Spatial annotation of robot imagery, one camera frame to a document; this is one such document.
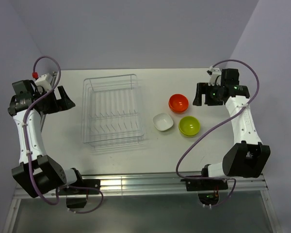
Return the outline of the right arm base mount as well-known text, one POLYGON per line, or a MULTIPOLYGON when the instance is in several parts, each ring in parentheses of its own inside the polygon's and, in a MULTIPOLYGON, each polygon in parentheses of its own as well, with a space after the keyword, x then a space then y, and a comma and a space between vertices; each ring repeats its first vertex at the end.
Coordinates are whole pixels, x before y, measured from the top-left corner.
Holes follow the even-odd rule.
POLYGON ((207 179, 198 179, 194 180, 190 176, 190 179, 181 179, 181 182, 185 182, 186 190, 190 191, 218 191, 218 190, 227 190, 228 184, 222 180, 207 180, 207 179))

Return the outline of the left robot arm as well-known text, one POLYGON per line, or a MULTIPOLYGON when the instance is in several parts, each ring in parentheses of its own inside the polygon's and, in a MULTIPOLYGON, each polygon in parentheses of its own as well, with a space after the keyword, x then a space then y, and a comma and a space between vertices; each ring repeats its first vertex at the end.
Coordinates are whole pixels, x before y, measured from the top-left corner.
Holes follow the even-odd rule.
POLYGON ((48 156, 41 133, 41 117, 75 107, 63 86, 58 87, 60 99, 45 89, 39 92, 32 80, 12 84, 12 96, 8 113, 17 126, 20 142, 19 165, 12 169, 15 181, 32 197, 45 194, 67 185, 74 194, 81 193, 85 182, 75 168, 63 169, 48 156))

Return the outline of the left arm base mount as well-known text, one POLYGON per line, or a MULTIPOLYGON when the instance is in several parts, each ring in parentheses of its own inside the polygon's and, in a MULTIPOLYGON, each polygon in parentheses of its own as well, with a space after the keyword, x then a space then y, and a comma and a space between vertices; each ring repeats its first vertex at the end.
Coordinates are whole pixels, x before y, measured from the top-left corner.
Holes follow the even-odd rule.
POLYGON ((74 183, 72 186, 84 187, 85 189, 63 188, 59 191, 59 196, 63 195, 98 195, 101 181, 99 179, 85 179, 83 184, 74 183))

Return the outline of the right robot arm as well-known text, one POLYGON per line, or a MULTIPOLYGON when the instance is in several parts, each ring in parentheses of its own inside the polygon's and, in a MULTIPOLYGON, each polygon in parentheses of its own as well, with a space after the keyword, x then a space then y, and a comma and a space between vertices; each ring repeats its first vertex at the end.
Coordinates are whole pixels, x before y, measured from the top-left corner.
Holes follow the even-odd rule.
POLYGON ((222 162, 205 165, 200 177, 201 186, 211 189, 219 177, 257 178, 271 154, 270 147, 258 136, 252 118, 247 86, 239 84, 239 71, 210 67, 208 83, 198 83, 194 106, 224 105, 232 118, 234 145, 222 162))

